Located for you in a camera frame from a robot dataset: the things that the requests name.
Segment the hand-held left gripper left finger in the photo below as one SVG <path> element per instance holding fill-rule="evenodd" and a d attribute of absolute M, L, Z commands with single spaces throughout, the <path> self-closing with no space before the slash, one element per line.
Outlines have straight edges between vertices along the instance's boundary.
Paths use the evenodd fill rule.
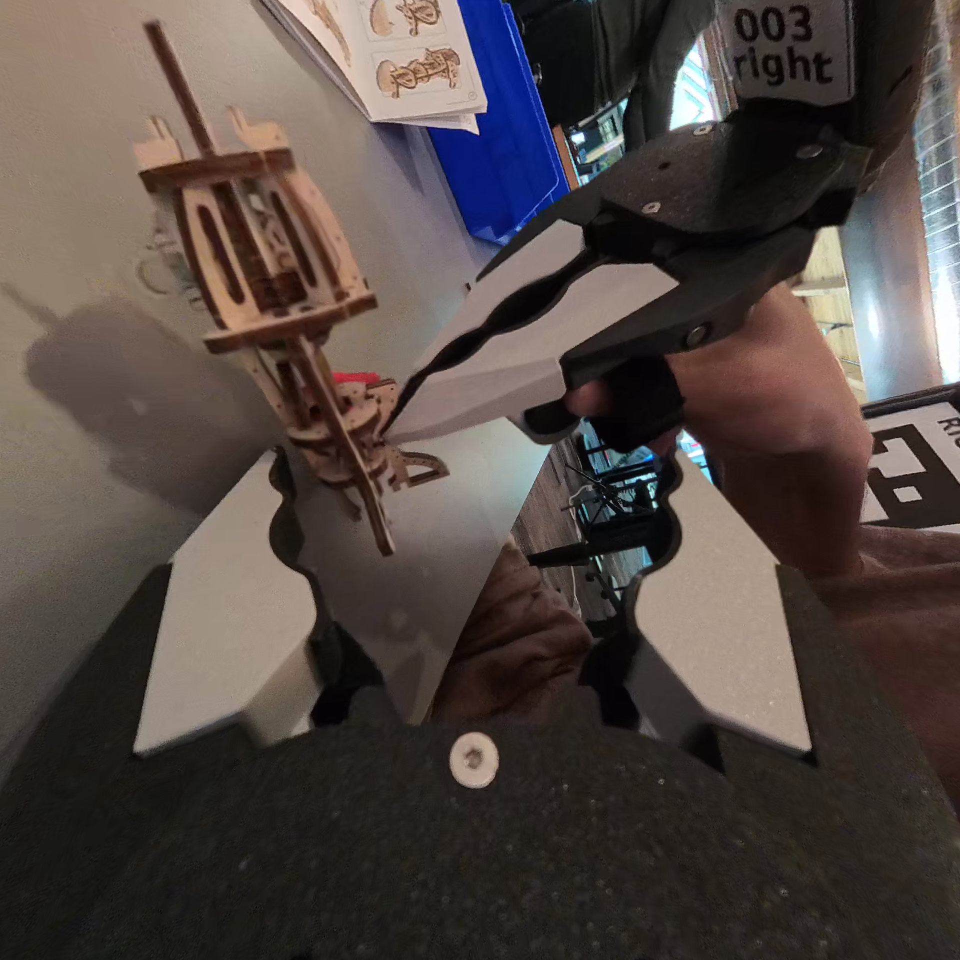
<path fill-rule="evenodd" d="M 134 753 L 238 725 L 259 747 L 304 735 L 323 626 L 286 452 L 262 454 L 171 559 Z"/>

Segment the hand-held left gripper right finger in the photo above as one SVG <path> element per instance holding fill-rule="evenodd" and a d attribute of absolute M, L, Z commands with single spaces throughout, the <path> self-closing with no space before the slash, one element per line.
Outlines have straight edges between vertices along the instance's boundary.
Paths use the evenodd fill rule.
<path fill-rule="evenodd" d="M 682 451 L 659 499 L 666 554 L 631 585 L 639 647 L 625 689 L 643 735 L 714 726 L 787 754 L 812 747 L 774 554 Z"/>

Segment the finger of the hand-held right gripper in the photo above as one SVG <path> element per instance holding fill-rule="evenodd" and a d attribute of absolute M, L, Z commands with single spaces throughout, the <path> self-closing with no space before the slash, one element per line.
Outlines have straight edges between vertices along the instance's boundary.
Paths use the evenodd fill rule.
<path fill-rule="evenodd" d="M 533 322 L 494 337 L 478 353 L 426 381 L 414 420 L 387 429 L 391 443 L 444 437 L 558 401 L 567 390 L 561 357 L 678 286 L 652 264 L 594 266 L 565 286 Z"/>
<path fill-rule="evenodd" d="M 506 247 L 499 265 L 476 279 L 454 316 L 414 366 L 393 411 L 396 423 L 412 423 L 415 399 L 428 378 L 459 367 L 495 337 L 533 323 L 570 282 L 598 264 L 585 228 L 557 221 L 523 246 Z"/>

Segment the wooden mechanical model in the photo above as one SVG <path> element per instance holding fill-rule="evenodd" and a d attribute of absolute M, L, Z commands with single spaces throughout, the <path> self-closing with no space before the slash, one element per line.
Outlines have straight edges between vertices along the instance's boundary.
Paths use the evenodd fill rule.
<path fill-rule="evenodd" d="M 386 437 L 400 387 L 392 378 L 338 387 L 330 333 L 378 308 L 342 225 L 276 123 L 228 112 L 242 150 L 222 151 L 162 23 L 143 29 L 193 138 L 189 158 L 166 121 L 134 146 L 145 189 L 174 214 L 180 246 L 214 330 L 210 354 L 236 356 L 290 443 L 354 522 L 366 518 L 379 552 L 396 545 L 384 485 L 413 488 L 450 475 L 438 457 Z"/>

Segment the person's right forearm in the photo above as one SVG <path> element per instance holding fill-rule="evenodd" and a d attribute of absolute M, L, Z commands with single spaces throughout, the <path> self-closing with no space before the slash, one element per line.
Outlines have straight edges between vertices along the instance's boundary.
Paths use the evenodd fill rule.
<path fill-rule="evenodd" d="M 958 535 L 863 525 L 862 482 L 775 468 L 728 500 L 799 570 L 899 708 L 955 810 L 959 800 Z"/>

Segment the person's right hand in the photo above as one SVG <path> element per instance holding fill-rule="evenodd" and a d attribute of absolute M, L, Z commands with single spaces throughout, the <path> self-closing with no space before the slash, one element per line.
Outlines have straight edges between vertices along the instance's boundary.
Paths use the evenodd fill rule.
<path fill-rule="evenodd" d="M 777 284 L 725 339 L 667 358 L 684 425 L 720 469 L 759 479 L 780 469 L 858 486 L 871 454 L 858 402 L 804 302 Z"/>

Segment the wooden shelf unit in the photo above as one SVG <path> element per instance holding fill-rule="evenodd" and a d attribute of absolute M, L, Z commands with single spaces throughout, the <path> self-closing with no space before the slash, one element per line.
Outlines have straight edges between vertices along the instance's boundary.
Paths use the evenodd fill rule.
<path fill-rule="evenodd" d="M 838 359 L 851 388 L 863 392 L 854 311 L 839 227 L 819 230 L 806 266 L 790 284 Z"/>

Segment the blue plastic bin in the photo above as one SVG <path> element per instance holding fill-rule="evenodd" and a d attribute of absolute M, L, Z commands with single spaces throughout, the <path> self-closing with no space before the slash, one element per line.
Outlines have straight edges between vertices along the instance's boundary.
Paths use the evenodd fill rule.
<path fill-rule="evenodd" d="M 466 231 L 504 246 L 570 186 L 511 7 L 459 5 L 487 108 L 477 134 L 434 127 L 430 138 Z"/>

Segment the black tripod stand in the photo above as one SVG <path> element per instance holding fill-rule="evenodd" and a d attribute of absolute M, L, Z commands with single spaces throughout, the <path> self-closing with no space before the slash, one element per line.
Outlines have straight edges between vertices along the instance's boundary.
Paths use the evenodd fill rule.
<path fill-rule="evenodd" d="M 581 570 L 609 606 L 621 605 L 636 576 L 653 563 L 665 462 L 647 447 L 621 454 L 577 432 L 554 446 L 562 478 L 578 482 L 559 512 L 574 539 L 528 554 L 538 570 Z"/>

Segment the person's brown clothing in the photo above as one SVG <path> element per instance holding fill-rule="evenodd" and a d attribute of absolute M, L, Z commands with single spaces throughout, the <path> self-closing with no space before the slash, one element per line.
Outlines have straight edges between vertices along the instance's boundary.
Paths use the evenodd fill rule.
<path fill-rule="evenodd" d="M 509 536 L 450 654 L 429 717 L 544 722 L 577 684 L 593 645 L 586 623 Z"/>

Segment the framed black-white tag poster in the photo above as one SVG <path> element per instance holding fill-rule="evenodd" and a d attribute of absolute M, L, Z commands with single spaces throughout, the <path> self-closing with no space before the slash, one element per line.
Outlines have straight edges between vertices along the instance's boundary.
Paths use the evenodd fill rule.
<path fill-rule="evenodd" d="M 861 409 L 872 453 L 860 521 L 959 532 L 959 384 L 872 402 Z"/>

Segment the instruction booklet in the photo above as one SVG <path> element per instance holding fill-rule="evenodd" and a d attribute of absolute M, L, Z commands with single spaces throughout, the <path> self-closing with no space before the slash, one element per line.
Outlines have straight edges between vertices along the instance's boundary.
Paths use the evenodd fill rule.
<path fill-rule="evenodd" d="M 479 135 L 487 96 L 456 1 L 263 1 L 367 121 Z"/>

